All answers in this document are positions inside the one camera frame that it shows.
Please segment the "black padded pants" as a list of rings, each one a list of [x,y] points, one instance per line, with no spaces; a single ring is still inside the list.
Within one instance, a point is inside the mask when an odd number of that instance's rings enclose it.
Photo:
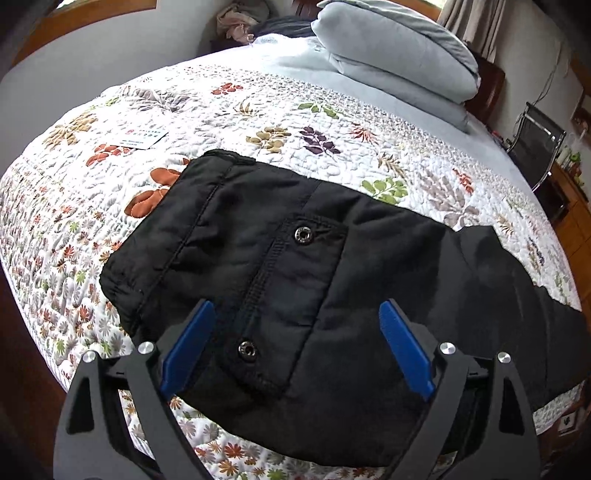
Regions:
[[[493,228],[453,230],[224,150],[188,164],[100,285],[137,343],[211,301],[182,399],[324,466],[389,465],[423,415],[379,326],[386,300],[466,354],[509,353],[533,409],[590,373],[583,315],[536,286]]]

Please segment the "wooden desk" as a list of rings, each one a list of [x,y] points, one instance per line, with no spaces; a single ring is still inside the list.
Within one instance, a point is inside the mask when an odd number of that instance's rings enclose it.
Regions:
[[[581,300],[590,296],[590,206],[578,185],[557,163],[551,180],[566,198],[565,212],[554,222],[554,229],[567,256]]]

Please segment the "floral quilted bedspread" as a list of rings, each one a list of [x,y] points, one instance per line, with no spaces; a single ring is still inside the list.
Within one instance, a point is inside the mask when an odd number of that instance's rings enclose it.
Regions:
[[[163,129],[149,149],[130,129]],[[1,179],[7,288],[66,390],[81,355],[127,354],[103,295],[103,265],[137,226],[126,211],[164,191],[161,174],[223,148],[332,181],[461,229],[492,226],[533,282],[578,307],[558,238],[529,194],[463,151],[355,97],[264,69],[194,60],[105,90],[34,139]]]

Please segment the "small paper card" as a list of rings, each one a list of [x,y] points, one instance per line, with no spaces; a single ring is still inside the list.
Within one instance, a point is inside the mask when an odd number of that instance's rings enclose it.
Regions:
[[[130,129],[119,140],[122,147],[145,150],[149,149],[167,134],[163,129]]]

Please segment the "black office chair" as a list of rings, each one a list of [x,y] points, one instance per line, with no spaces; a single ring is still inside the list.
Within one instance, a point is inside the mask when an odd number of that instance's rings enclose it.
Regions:
[[[548,177],[566,131],[555,121],[527,102],[507,153],[535,192]]]

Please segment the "folded light blue duvet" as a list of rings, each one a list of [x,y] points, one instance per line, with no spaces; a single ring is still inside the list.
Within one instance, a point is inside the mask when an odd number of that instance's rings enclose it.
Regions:
[[[342,75],[386,92],[457,129],[481,79],[453,33],[390,1],[322,1],[311,30]]]

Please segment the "grey curtain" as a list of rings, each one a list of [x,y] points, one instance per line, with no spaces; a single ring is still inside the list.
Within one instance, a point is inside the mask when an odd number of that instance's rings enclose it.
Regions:
[[[472,51],[493,62],[506,5],[506,0],[449,0],[437,22]]]

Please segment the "pile of clothes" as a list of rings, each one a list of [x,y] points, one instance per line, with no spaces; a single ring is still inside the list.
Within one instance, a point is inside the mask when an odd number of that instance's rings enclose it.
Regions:
[[[246,45],[253,41],[252,28],[273,15],[273,8],[266,1],[232,1],[215,16],[216,34],[225,40]]]

